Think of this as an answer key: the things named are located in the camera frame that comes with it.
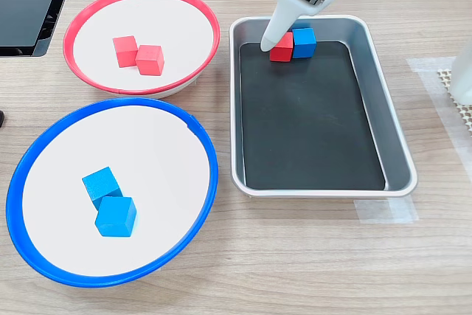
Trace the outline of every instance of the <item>metal tray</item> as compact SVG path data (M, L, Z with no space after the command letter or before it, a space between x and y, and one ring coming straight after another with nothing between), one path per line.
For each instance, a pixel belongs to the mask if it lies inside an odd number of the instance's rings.
M269 17L229 30L231 165L257 197L387 198L410 194L417 172L366 24L300 18L311 59L272 63L258 49Z

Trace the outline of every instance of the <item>white bottle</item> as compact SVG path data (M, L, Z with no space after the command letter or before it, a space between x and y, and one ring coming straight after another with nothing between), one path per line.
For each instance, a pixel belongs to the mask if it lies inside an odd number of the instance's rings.
M461 105L472 105L472 41L452 63L449 92Z

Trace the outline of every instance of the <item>wooden table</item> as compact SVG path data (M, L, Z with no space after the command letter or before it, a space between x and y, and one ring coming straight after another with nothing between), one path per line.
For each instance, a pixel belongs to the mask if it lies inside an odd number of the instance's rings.
M22 154L65 114L113 95L78 80L62 55L68 24L94 0L66 0L48 54L0 59L0 314L472 314L472 186L407 58L456 55L472 35L472 0L337 0L372 31L420 183L420 220L360 224L352 201L249 199L229 176L228 28L274 0L204 0L222 28L197 86L168 100L197 116L218 151L215 205L161 271L107 289L70 288L18 255L4 216Z

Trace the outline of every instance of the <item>silver tray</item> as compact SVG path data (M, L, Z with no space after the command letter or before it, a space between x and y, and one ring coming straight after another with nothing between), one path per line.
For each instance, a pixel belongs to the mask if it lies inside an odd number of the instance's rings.
M368 122L366 127L369 135L372 137L372 146L375 146L373 149L377 154L384 184L376 190L337 188L336 185L332 185L329 189L307 189L304 187L299 188L295 185L292 185L291 188L250 187L246 178L247 167L245 166L244 156L245 135L243 129L243 90L241 80L241 68L244 62L241 61L240 49L245 44L260 43L269 19L269 17L242 18L233 23L229 30L231 63L231 174L237 188L246 195L254 197L390 198L403 197L410 194L417 185L417 171L398 122L369 30L366 24L358 18L335 15L300 18L295 23L294 28L314 28L319 47L323 42L329 42L341 43L347 48L346 53L348 55L346 58L347 60L350 59L354 81L357 82L355 85L356 87L358 86L357 90L360 90L361 99L359 100L361 100L361 104L364 107L365 117L367 118L366 122ZM263 53L254 53L257 56L265 55ZM317 65L325 63L323 61L320 62L319 59L318 61ZM257 73L258 75L270 74L263 72L264 69L260 71L260 73ZM339 186L345 186L344 181L341 179L338 181Z

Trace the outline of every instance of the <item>cube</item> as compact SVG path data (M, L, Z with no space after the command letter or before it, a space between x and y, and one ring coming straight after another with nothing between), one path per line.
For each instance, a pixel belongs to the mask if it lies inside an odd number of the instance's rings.
M95 226L102 236L130 237L136 219L131 197L103 197Z
M106 195L123 196L109 167L84 177L82 182L86 186L87 193L97 210Z
M316 37L313 29L293 29L293 33L294 59L313 57L316 49Z
M141 75L161 75L164 68L162 48L142 44L136 55L136 65Z
M120 68L136 65L138 45L136 44L134 36L116 37L113 39L113 44Z
M290 62L294 51L294 34L287 32L280 42L271 50L270 59L272 62Z

